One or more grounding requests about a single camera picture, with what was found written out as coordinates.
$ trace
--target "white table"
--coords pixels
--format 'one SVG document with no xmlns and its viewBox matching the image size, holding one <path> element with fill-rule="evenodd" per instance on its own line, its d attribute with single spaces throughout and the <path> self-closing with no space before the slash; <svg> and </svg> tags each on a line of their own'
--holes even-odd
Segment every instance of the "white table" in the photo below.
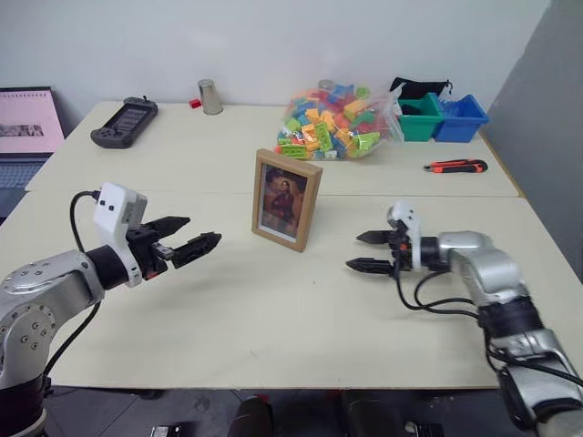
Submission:
<svg viewBox="0 0 583 437">
<path fill-rule="evenodd" d="M 203 231 L 223 234 L 208 256 L 134 289 L 107 293 L 94 322 L 54 370 L 57 384 L 97 387 L 495 386 L 476 324 L 405 309 L 394 283 L 344 266 L 383 257 L 354 237 L 383 229 L 396 198 L 320 196 L 312 234 L 297 253 L 251 233 L 251 196 L 146 193 L 145 219 L 188 215 L 168 243 Z M 67 220 L 72 193 L 32 192 L 0 228 L 0 277 L 74 246 Z M 519 263 L 543 321 L 583 370 L 582 287 L 521 198 L 410 198 L 425 235 L 474 229 Z M 79 204 L 86 247 L 97 244 L 89 201 Z M 261 267 L 265 274 L 256 274 Z M 419 276 L 406 274 L 410 292 Z M 426 299 L 464 296 L 447 275 Z M 57 346 L 80 322 L 69 322 Z"/>
<path fill-rule="evenodd" d="M 97 189 L 104 181 L 136 190 L 184 193 L 251 193 L 254 152 L 273 148 L 282 107 L 225 106 L 206 116 L 186 104 L 160 104 L 159 113 L 133 147 L 104 149 L 89 138 L 121 106 L 103 102 L 79 124 L 27 190 Z M 436 175 L 432 161 L 478 158 L 489 170 Z M 468 144 L 391 143 L 353 162 L 319 162 L 321 194 L 515 197 L 517 190 L 479 137 Z"/>
</svg>

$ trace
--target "wooden picture frame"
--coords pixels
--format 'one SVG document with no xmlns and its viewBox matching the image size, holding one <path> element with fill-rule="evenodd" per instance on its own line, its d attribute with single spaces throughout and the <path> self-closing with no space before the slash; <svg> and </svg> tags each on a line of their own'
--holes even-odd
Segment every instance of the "wooden picture frame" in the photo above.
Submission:
<svg viewBox="0 0 583 437">
<path fill-rule="evenodd" d="M 260 149 L 255 162 L 251 230 L 303 252 L 323 169 Z"/>
</svg>

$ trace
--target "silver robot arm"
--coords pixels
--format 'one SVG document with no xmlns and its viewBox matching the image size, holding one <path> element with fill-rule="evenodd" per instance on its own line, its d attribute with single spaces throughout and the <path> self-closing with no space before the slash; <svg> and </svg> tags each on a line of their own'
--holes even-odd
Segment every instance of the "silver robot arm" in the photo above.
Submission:
<svg viewBox="0 0 583 437">
<path fill-rule="evenodd" d="M 407 202 L 395 203 L 387 221 L 394 230 L 368 231 L 358 239 L 388 244 L 399 270 L 451 270 L 462 278 L 477 307 L 488 359 L 503 362 L 496 374 L 513 422 L 543 437 L 583 437 L 583 391 L 573 382 L 578 375 L 539 318 L 518 265 L 478 232 L 422 237 L 421 222 Z M 347 265 L 367 273 L 395 273 L 387 260 L 360 258 Z"/>
<path fill-rule="evenodd" d="M 56 255 L 13 271 L 0 283 L 0 435 L 43 435 L 49 347 L 56 332 L 105 291 L 137 286 L 213 250 L 220 234 L 209 232 L 172 249 L 159 240 L 188 218 L 165 217 L 140 224 L 147 200 L 115 184 L 95 192 L 94 221 L 104 246 Z"/>
</svg>

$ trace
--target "black game console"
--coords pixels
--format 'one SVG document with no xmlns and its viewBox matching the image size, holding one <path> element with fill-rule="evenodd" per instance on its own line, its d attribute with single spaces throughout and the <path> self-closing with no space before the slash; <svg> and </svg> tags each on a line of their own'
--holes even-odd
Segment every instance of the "black game console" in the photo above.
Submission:
<svg viewBox="0 0 583 437">
<path fill-rule="evenodd" d="M 107 123 L 91 131 L 91 139 L 104 148 L 128 148 L 158 113 L 158 105 L 143 98 L 128 97 Z"/>
</svg>

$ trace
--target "green plastic bin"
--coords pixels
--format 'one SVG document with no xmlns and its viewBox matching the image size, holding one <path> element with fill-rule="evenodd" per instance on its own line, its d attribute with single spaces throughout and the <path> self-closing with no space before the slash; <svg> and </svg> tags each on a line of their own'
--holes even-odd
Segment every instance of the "green plastic bin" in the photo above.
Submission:
<svg viewBox="0 0 583 437">
<path fill-rule="evenodd" d="M 429 141 L 435 127 L 444 121 L 435 93 L 428 93 L 421 100 L 399 99 L 399 105 L 410 105 L 421 111 L 419 116 L 399 116 L 405 141 Z"/>
</svg>

